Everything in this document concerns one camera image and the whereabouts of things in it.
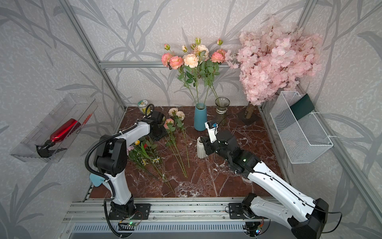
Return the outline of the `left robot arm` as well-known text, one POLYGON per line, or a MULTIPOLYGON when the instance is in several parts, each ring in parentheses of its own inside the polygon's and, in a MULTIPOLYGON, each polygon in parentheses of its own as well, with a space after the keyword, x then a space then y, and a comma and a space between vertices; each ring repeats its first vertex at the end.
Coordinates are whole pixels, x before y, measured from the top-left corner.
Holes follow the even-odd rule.
POLYGON ((100 177, 111 197, 105 199, 110 202, 109 216, 122 219, 132 217, 138 211, 134 204, 134 197, 128 189, 125 169, 128 161, 127 147, 144 136, 153 141, 159 141, 166 136, 162 112, 156 111, 153 104, 149 104, 145 116, 138 119, 134 125, 123 129, 114 135, 104 135, 99 142, 90 149, 85 157, 85 167, 92 174, 100 177))

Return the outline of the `cream rose cluster stem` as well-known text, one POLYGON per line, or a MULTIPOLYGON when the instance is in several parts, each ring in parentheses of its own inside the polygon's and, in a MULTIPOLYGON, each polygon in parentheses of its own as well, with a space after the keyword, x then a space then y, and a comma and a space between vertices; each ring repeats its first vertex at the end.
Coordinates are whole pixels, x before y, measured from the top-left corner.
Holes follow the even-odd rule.
POLYGON ((199 85, 203 78, 202 64, 209 59, 209 49, 202 44, 200 37, 195 38, 195 42, 190 45, 191 52, 183 56, 183 65, 180 69, 180 80, 190 95, 195 105, 200 103, 199 85))

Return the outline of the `single pink rose stem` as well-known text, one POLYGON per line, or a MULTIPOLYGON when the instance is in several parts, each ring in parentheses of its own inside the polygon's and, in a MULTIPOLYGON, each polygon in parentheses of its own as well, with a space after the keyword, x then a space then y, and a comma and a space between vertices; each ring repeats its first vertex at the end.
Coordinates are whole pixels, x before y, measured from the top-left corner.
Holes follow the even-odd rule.
POLYGON ((215 71, 215 78, 220 75, 220 65, 225 62, 226 51, 223 49, 216 50, 210 57, 205 57, 202 62, 201 69, 201 77, 203 79, 205 87, 211 91, 211 89, 207 86, 206 81, 206 73, 207 67, 213 67, 215 71))

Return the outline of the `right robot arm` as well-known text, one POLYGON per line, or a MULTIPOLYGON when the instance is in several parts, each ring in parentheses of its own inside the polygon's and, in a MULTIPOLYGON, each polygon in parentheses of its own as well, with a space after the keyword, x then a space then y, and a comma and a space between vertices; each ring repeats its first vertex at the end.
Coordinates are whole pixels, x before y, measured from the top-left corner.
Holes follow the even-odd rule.
POLYGON ((319 239, 324 234, 329 211, 328 203, 304 195, 275 174, 259 157, 239 147, 231 132, 209 130, 199 140, 207 155, 216 153, 228 162, 235 173, 261 186, 278 203, 250 193, 241 203, 248 218, 265 217, 290 229, 297 239, 319 239))

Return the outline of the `small pink rose stem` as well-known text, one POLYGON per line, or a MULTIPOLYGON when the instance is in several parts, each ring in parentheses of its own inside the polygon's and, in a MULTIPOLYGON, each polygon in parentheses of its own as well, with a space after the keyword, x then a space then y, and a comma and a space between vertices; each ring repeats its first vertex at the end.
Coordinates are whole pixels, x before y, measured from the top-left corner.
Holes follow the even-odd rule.
POLYGON ((177 162, 181 168, 183 175, 186 178, 188 178, 188 175, 187 175, 187 172, 185 169, 185 165, 183 163, 180 151, 179 151, 178 146, 177 146, 176 137, 174 135, 174 133, 176 131, 174 120, 173 119, 166 119, 165 123, 164 123, 164 128, 167 132, 167 135, 165 136, 165 140, 167 141, 166 145, 167 145, 167 147, 169 147, 170 151, 174 154, 174 156, 175 156, 175 158, 176 158, 176 160, 177 160, 177 162))

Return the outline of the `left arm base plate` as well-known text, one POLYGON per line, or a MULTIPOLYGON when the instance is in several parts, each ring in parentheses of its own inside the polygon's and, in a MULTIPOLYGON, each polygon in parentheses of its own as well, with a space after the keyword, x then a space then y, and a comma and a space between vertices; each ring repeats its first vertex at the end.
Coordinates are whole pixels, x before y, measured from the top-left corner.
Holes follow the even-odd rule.
POLYGON ((125 211, 124 207, 115 204, 114 206, 111 206, 108 218, 110 220, 148 220, 150 208, 151 204, 135 204, 132 208, 127 208, 125 211))

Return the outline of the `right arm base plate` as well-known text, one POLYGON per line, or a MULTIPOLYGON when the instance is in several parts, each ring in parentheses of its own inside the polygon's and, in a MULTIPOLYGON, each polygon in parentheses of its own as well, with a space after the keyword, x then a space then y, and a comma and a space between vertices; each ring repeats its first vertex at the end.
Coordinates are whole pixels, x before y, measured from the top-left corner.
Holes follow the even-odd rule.
POLYGON ((230 219, 232 220, 238 220, 238 219, 265 219, 264 217, 259 216, 246 216, 243 208, 240 203, 229 203, 228 206, 225 207, 226 213, 229 214, 230 219))

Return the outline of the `pink peach rose stem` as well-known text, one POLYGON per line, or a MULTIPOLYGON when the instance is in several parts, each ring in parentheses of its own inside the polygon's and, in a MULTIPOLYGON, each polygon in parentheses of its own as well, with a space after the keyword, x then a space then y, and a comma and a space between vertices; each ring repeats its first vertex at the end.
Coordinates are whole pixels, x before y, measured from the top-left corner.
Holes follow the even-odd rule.
POLYGON ((197 97, 191 90, 192 86, 196 86, 196 76, 193 75, 193 70, 199 64, 199 58, 191 53, 184 56, 178 56, 171 50, 169 44, 164 44, 164 49, 167 53, 164 53, 161 58, 163 66, 170 70, 177 70, 179 75, 178 79, 182 82, 183 86, 187 88, 195 104, 197 104, 197 97))

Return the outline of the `small peach rose stem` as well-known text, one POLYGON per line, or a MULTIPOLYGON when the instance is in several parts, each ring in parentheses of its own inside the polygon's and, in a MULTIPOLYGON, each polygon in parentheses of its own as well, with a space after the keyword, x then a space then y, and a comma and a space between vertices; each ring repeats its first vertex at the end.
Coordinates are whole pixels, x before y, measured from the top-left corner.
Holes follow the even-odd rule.
POLYGON ((173 121, 171 123, 171 126, 173 129, 180 129, 183 138, 184 138, 184 143, 186 147, 186 156, 187 156, 187 163, 188 163, 188 168, 190 168, 190 156, 189 156, 189 149, 188 149, 188 144, 187 144, 187 133, 186 133, 186 127, 184 124, 184 119, 185 119, 185 113, 183 111, 179 111, 178 108, 170 108, 169 109, 169 115, 171 120, 173 121))

